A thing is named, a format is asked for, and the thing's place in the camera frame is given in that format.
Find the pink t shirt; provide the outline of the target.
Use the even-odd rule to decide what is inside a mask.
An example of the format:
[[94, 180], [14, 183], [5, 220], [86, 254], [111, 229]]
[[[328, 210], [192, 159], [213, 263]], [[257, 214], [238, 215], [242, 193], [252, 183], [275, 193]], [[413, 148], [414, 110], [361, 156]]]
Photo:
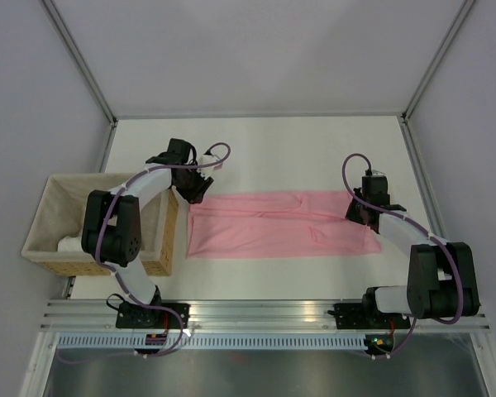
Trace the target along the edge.
[[346, 219], [345, 191], [217, 194], [188, 211], [187, 255], [199, 259], [363, 256], [372, 231]]

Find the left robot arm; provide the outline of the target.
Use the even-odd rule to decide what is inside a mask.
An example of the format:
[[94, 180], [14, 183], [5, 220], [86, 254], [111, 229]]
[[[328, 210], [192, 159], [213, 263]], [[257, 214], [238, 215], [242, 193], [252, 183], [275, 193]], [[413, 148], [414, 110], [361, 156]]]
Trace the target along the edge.
[[201, 203], [213, 183], [212, 172], [222, 162], [211, 149], [197, 157], [194, 145], [172, 138], [166, 151], [148, 159], [130, 179], [88, 195], [82, 250], [117, 279], [126, 298], [137, 305], [135, 317], [145, 327], [159, 325], [164, 308], [159, 288], [140, 259], [141, 211], [172, 189], [189, 204]]

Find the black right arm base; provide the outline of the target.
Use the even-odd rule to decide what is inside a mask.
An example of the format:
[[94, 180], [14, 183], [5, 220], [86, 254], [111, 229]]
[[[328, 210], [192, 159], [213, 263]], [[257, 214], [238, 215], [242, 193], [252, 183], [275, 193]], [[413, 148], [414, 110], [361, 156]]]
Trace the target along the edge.
[[338, 330], [406, 330], [410, 321], [400, 313], [381, 313], [359, 303], [334, 304], [327, 313], [335, 319]]

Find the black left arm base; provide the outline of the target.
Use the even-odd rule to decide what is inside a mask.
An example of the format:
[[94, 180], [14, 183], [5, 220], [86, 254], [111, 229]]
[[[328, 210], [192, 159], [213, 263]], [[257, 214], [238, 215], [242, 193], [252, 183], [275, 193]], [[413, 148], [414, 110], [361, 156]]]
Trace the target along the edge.
[[138, 304], [124, 300], [120, 294], [111, 294], [106, 299], [106, 305], [117, 312], [117, 329], [180, 329], [180, 322], [175, 313], [181, 318], [186, 328], [189, 320], [190, 305], [187, 303], [163, 302], [165, 310], [146, 309]]

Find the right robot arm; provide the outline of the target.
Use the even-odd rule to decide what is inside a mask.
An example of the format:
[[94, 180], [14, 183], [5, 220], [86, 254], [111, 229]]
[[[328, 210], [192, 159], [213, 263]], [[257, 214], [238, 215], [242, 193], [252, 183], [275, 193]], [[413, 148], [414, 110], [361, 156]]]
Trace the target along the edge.
[[440, 323], [454, 323], [479, 313], [470, 247], [432, 235], [404, 207], [392, 204], [385, 175], [365, 172], [361, 186], [353, 190], [346, 219], [368, 227], [408, 258], [405, 285], [366, 290], [360, 307], [366, 324], [378, 327], [391, 313]]

